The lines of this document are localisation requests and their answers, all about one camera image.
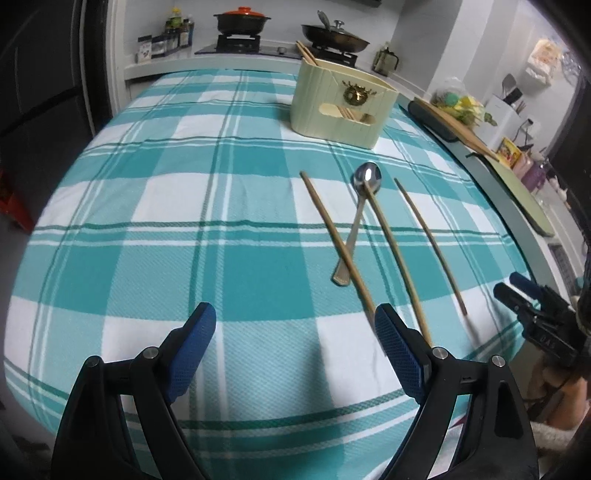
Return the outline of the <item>wooden chopstick crossing spoon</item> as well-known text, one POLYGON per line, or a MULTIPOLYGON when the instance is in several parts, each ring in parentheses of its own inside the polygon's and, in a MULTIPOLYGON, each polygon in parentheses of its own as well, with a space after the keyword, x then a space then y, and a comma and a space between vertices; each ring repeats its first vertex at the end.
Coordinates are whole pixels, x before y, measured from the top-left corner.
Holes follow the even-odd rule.
POLYGON ((314 185, 312 185, 310 177, 304 171, 300 172, 300 176, 304 181, 304 185, 307 188, 308 193, 310 194, 312 203, 315 204, 318 214, 322 217, 322 221, 325 223, 325 227, 328 229, 329 234, 331 235, 332 244, 334 244, 335 250, 338 251, 339 258, 345 263, 346 268, 349 270, 349 275, 353 281, 353 286, 355 286, 356 292, 358 292, 360 300, 362 301, 363 310, 365 311, 368 322, 370 323, 370 327, 374 328, 376 306, 372 295, 370 295, 370 291, 367 288, 365 281, 363 281, 363 277, 360 274, 359 269, 356 268, 356 264, 353 262, 353 257, 351 253, 349 253, 349 249, 346 248, 346 243, 342 241, 342 237, 339 236, 339 232, 335 227, 335 223, 332 222, 332 218, 329 216, 327 209, 325 209, 321 197, 318 196, 318 192, 315 190, 314 185))

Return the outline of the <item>steel spoon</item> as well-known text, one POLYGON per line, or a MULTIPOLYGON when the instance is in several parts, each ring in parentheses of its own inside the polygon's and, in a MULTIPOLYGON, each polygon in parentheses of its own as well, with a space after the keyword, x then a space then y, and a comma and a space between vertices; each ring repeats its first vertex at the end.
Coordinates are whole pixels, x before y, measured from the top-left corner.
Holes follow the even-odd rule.
MULTIPOLYGON (((353 218, 353 224, 351 230, 349 230, 349 236, 346 239, 346 248, 349 250, 349 254, 353 255, 355 250, 356 239, 358 238, 359 228, 363 217, 363 208, 367 200, 365 184, 368 184, 370 191, 377 193, 381 188, 382 174, 380 167, 374 162, 366 162, 356 168, 355 173, 352 176, 353 189, 358 194, 358 205, 356 205, 356 215, 353 218)), ((345 287, 351 282, 351 273, 344 260, 339 260, 338 265, 335 267, 335 272, 332 274, 332 282, 339 287, 345 287)))

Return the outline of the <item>purple cup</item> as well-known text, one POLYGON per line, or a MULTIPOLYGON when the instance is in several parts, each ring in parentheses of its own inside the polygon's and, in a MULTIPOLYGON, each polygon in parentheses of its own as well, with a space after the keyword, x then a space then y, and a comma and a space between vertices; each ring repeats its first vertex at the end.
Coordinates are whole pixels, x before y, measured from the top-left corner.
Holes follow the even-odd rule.
POLYGON ((543 187, 547 178, 548 161, 534 161, 522 178, 522 183, 530 193, 543 187))

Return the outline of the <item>green cutting board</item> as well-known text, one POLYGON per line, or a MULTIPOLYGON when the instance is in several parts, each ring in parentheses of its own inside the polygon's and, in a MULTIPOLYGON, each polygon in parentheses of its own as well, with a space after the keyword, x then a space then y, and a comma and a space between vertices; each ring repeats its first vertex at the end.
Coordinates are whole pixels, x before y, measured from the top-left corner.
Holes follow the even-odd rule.
POLYGON ((543 208, 538 204, 535 197, 510 168, 507 168, 498 160, 493 160, 491 157, 477 152, 471 152, 468 156, 476 157, 483 161, 487 167, 496 174, 499 182, 504 185, 505 189, 513 197, 514 202, 519 206, 532 228, 539 235, 546 238, 552 238, 555 236, 554 228, 548 220, 543 208))

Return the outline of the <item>yellow small box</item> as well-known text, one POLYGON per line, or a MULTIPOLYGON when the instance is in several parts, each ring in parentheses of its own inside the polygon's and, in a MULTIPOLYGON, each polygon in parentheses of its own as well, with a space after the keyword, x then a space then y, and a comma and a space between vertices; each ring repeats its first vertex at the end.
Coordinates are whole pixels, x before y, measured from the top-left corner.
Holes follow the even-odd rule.
POLYGON ((512 169, 522 157, 522 151, 507 137, 504 137, 496 151, 500 163, 512 169))

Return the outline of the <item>white utensil caddy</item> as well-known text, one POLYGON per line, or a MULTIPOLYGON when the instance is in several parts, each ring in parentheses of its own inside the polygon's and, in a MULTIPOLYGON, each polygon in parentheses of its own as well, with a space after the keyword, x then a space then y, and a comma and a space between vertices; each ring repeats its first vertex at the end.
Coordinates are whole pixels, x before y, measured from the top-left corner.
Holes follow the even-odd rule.
POLYGON ((497 151, 504 138, 512 138, 521 125, 518 108, 524 104, 523 92, 512 74, 501 83, 501 95, 490 97, 484 107, 485 119, 476 129, 479 139, 491 150, 497 151))

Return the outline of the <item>wooden cutting board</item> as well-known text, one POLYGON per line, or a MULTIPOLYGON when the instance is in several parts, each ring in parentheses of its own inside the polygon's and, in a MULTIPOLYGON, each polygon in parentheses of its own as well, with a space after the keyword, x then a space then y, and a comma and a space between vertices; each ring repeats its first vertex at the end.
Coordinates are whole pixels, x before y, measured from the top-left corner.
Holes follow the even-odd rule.
POLYGON ((450 114, 444 112, 442 109, 434 106, 433 104, 429 103, 428 101, 420 98, 415 97, 415 102, 418 102, 423 107, 426 107, 431 114, 433 114, 438 120, 440 120, 449 130, 451 130, 460 141, 462 141, 465 145, 472 148, 475 152, 482 154, 484 156, 489 157, 490 159, 496 161, 497 163, 500 162, 499 158, 497 157, 496 153, 490 150, 481 140, 480 138, 470 130, 466 125, 464 125, 459 120, 455 119, 450 114))

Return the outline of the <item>black mat roll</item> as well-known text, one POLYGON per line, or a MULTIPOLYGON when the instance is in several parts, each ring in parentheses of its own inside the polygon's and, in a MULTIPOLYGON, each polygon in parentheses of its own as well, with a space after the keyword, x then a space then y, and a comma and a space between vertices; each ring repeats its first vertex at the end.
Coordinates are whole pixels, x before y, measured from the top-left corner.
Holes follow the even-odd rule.
POLYGON ((454 143, 458 136, 439 117, 422 103, 413 100, 408 104, 409 115, 421 126, 428 128, 446 142, 454 143))

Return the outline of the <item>plastic bag with sponges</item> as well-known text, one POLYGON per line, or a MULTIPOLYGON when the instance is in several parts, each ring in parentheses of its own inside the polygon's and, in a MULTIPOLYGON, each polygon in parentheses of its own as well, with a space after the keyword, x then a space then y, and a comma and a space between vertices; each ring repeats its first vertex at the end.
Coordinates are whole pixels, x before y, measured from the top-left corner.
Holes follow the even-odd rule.
POLYGON ((433 93, 430 102, 454 119, 474 129, 482 123, 498 125, 484 105, 473 97, 456 77, 447 78, 433 93))

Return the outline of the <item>red bin on floor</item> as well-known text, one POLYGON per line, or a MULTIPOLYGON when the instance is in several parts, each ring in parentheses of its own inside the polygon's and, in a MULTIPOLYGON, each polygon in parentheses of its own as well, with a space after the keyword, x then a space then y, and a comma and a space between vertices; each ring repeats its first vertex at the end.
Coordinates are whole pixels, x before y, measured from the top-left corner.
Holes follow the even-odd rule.
POLYGON ((1 214, 10 218, 26 233, 32 232, 34 222, 31 215, 4 169, 1 169, 1 214))

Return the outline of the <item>hanging bag dispenser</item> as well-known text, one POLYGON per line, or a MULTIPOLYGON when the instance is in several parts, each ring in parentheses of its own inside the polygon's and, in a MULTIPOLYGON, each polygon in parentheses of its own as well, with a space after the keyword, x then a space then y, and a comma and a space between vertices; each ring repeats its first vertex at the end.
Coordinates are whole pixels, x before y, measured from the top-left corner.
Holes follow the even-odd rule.
POLYGON ((559 66, 562 48, 554 41, 539 39, 528 57, 525 72, 544 85, 551 85, 559 66))

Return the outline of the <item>teal plaid tablecloth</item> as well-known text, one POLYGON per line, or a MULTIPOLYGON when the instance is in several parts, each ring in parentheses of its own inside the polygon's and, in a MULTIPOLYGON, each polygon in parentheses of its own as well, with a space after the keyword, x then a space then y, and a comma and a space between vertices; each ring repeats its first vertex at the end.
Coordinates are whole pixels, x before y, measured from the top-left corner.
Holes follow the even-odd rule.
POLYGON ((5 376, 58 428, 83 361, 134 357, 200 302, 216 330, 173 405, 213 479, 375 478, 418 407, 370 330, 301 179, 339 233, 351 178, 375 162, 378 195, 432 340, 455 357, 516 355, 494 286, 526 263, 468 173, 400 109, 376 146, 290 128, 296 78, 244 70, 162 77, 74 162, 44 208, 11 295, 5 376))

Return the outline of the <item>cream utensil holder box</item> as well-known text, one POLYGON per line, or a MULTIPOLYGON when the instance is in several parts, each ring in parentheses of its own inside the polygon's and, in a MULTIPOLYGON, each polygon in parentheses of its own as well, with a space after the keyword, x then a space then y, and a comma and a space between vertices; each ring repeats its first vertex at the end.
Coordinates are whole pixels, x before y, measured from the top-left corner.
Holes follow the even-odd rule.
POLYGON ((372 149, 384 129, 399 91, 362 70, 318 59, 301 61, 290 107, 297 134, 372 149), (346 107, 355 119, 343 118, 346 107))

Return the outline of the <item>dark glass kettle jar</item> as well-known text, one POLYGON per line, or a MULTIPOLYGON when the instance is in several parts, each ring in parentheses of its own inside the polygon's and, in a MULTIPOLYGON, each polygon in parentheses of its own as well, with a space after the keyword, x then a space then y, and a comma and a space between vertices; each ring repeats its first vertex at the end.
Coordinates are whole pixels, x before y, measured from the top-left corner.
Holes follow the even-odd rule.
POLYGON ((389 77, 398 69, 400 58, 391 49, 389 43, 386 43, 376 54, 372 70, 384 77, 389 77))

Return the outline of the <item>dark wok with lid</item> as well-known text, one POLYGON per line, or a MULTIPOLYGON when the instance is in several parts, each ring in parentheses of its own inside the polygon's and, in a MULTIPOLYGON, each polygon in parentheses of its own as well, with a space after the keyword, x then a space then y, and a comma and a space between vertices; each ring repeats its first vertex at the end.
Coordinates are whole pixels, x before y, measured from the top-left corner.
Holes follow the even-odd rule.
POLYGON ((318 10, 318 18, 321 21, 320 25, 301 25, 304 38, 310 41, 312 46, 355 54, 370 45, 369 41, 343 29, 344 23, 341 20, 331 21, 324 11, 318 10))

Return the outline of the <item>black refrigerator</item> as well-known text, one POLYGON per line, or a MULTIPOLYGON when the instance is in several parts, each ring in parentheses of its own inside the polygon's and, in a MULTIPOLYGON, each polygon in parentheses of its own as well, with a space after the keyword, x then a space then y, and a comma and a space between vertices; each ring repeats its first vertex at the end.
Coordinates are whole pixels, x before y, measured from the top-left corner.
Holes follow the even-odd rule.
POLYGON ((108 6, 1 3, 1 118, 9 128, 88 142, 109 122, 108 6))

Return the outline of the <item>spice jar rack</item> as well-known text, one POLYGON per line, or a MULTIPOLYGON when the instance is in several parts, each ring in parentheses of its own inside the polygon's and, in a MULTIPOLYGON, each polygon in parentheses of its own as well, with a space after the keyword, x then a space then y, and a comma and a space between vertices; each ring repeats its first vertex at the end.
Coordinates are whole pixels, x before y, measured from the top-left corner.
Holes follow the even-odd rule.
POLYGON ((135 62, 147 63, 189 47, 185 33, 164 32, 160 35, 144 35, 137 38, 135 62))

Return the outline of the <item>black gas cooktop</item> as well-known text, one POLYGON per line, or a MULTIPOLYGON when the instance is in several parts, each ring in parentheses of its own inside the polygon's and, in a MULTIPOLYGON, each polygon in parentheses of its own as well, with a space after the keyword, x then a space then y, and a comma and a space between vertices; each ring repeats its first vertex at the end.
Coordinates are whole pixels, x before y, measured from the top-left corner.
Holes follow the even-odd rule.
MULTIPOLYGON (((304 45, 315 58, 342 64, 348 67, 356 67, 355 53, 342 52, 325 46, 304 45)), ((287 59, 301 59, 301 50, 296 43, 290 42, 263 42, 259 36, 224 36, 219 35, 215 43, 207 45, 195 52, 202 54, 242 54, 263 55, 287 59)))

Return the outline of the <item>black pot orange lid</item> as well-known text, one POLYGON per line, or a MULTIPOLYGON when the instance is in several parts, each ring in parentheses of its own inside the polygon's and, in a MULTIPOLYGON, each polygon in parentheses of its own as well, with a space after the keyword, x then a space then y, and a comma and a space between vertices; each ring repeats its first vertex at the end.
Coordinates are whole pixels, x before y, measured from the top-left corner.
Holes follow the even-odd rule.
POLYGON ((253 11, 250 7, 238 7, 236 10, 214 14, 217 30, 222 35, 256 36, 263 32, 263 27, 270 17, 253 11))

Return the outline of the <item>sauce bottles group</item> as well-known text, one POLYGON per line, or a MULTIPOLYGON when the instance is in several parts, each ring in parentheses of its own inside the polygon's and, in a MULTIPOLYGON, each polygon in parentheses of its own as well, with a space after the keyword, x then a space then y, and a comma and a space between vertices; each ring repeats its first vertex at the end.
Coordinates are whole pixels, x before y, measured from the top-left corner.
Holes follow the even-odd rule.
POLYGON ((167 51, 172 52, 190 47, 193 27, 194 22, 189 17, 183 17, 178 7, 173 7, 164 26, 167 51))

